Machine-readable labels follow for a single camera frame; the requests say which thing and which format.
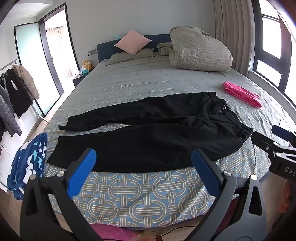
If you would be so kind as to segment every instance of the black pants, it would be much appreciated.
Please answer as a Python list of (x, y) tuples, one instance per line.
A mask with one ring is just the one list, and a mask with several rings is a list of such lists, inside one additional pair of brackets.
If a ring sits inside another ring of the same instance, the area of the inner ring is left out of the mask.
[(126, 123), (114, 131), (60, 136), (48, 163), (68, 168), (87, 147), (96, 151), (93, 171), (157, 172), (192, 166), (201, 148), (210, 160), (240, 149), (252, 129), (215, 92), (149, 97), (71, 116), (64, 130), (85, 131), (107, 123)]

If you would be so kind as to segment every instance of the waistband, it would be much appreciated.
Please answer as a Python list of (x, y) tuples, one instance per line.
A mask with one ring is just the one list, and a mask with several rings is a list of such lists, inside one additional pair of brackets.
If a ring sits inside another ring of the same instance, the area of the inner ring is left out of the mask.
[(216, 102), (220, 105), (222, 113), (227, 116), (227, 118), (240, 130), (244, 131), (246, 134), (251, 135), (253, 129), (243, 124), (237, 117), (237, 115), (227, 106), (227, 103), (224, 99), (217, 97), (216, 92), (208, 92), (208, 96), (213, 102)]

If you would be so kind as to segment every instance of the window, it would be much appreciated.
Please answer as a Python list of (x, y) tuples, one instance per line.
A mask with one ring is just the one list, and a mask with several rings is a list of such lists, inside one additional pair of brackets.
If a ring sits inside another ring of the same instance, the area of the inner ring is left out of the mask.
[(276, 86), (296, 106), (296, 43), (267, 0), (252, 0), (252, 5), (255, 19), (253, 71)]

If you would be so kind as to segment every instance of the light switch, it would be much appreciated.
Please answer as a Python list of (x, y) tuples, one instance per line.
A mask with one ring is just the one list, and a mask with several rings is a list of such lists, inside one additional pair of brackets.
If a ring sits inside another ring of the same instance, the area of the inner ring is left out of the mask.
[(90, 56), (92, 54), (96, 54), (96, 49), (87, 52), (87, 55)]

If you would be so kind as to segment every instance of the blue blanket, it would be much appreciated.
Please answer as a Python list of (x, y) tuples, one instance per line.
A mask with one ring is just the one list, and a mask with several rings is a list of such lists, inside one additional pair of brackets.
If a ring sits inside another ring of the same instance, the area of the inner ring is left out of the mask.
[(13, 192), (15, 199), (23, 199), (25, 187), (32, 174), (43, 177), (46, 150), (47, 134), (41, 133), (17, 151), (7, 177), (7, 187)]

